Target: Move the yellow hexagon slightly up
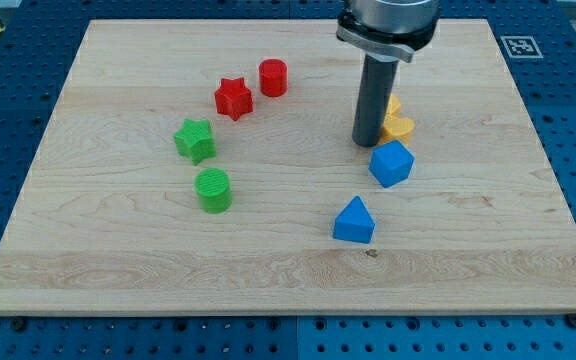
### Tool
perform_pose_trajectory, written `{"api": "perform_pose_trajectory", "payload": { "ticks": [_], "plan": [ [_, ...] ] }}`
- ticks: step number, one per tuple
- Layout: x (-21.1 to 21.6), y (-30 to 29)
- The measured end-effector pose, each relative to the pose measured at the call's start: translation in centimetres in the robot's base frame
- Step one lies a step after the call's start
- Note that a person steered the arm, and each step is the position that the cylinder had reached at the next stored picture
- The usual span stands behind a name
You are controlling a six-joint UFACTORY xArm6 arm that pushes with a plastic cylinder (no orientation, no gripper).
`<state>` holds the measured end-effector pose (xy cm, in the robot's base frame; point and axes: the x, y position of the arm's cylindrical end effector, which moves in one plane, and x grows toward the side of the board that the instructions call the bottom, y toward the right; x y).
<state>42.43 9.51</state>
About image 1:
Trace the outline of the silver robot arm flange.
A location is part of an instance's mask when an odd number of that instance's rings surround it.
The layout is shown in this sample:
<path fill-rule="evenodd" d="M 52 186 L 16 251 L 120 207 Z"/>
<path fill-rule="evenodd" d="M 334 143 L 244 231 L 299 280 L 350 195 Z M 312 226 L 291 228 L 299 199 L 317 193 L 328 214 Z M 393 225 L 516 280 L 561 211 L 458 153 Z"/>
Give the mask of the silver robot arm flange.
<path fill-rule="evenodd" d="M 438 20 L 438 0 L 346 1 L 336 36 L 377 61 L 410 63 L 432 40 Z"/>

